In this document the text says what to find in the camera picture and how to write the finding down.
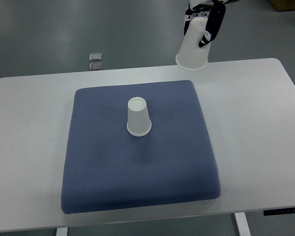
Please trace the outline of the black white robotic hand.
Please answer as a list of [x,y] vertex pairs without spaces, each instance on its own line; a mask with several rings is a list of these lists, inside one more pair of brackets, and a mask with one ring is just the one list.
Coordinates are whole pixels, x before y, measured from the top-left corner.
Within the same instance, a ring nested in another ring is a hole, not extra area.
[[199,47],[202,48],[213,41],[222,24],[226,4],[236,2],[236,0],[190,0],[185,12],[184,35],[186,35],[190,22],[196,17],[207,18],[206,29]]

